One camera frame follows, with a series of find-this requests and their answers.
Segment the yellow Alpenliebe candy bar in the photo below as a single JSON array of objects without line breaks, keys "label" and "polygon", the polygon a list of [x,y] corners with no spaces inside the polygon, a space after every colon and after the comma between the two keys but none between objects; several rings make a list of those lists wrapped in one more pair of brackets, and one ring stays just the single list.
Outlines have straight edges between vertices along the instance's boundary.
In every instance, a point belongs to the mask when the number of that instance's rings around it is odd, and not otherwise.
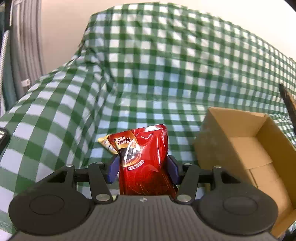
[{"label": "yellow Alpenliebe candy bar", "polygon": [[99,137],[97,139],[97,141],[106,149],[108,150],[110,153],[112,154],[117,154],[117,151],[114,149],[114,147],[112,146],[112,144],[109,142],[108,140],[108,136],[106,135],[104,137]]}]

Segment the grey curtain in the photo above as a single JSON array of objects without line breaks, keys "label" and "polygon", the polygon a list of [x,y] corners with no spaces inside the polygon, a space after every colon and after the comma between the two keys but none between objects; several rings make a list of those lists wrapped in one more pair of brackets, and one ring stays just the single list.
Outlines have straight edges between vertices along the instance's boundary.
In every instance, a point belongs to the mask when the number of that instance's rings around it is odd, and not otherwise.
[{"label": "grey curtain", "polygon": [[41,1],[1,1],[1,115],[45,73]]}]

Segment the cardboard box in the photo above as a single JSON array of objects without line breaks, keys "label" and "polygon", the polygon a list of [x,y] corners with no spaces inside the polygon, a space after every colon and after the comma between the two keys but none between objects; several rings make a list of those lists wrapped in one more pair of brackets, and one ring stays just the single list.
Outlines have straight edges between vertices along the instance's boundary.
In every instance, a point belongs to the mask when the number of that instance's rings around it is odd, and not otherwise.
[{"label": "cardboard box", "polygon": [[220,165],[274,199],[275,237],[295,222],[295,147],[268,114],[210,107],[194,147],[202,169]]}]

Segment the green white checkered cloth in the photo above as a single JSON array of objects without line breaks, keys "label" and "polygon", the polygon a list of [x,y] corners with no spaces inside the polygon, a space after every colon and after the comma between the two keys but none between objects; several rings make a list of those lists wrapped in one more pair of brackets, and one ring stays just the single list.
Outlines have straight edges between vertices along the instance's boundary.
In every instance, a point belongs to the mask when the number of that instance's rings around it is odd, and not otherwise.
[{"label": "green white checkered cloth", "polygon": [[295,61],[254,33],[176,4],[114,6],[93,14],[74,56],[39,78],[1,118],[1,231],[12,199],[66,164],[107,161],[99,136],[164,124],[169,153],[196,160],[210,106],[269,114],[292,143],[278,91],[295,92]]}]

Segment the dark red snack pouch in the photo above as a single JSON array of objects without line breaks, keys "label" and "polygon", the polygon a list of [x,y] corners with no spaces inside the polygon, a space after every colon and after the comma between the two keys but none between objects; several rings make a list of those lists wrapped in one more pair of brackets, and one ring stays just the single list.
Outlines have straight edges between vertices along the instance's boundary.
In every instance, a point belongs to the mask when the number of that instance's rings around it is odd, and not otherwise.
[{"label": "dark red snack pouch", "polygon": [[129,196],[175,197],[167,171],[168,132],[163,124],[108,136],[119,154],[119,192]]}]

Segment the silver grey snack stick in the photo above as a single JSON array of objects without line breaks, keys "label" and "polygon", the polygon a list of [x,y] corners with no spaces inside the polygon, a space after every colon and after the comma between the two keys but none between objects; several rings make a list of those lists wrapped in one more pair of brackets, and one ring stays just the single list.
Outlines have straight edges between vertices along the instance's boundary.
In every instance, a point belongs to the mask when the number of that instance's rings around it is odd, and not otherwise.
[{"label": "silver grey snack stick", "polygon": [[293,132],[294,134],[296,134],[295,99],[293,98],[292,94],[288,92],[288,90],[284,87],[282,83],[278,84],[278,88],[280,91],[281,98],[283,99],[288,110],[288,114],[293,125]]}]

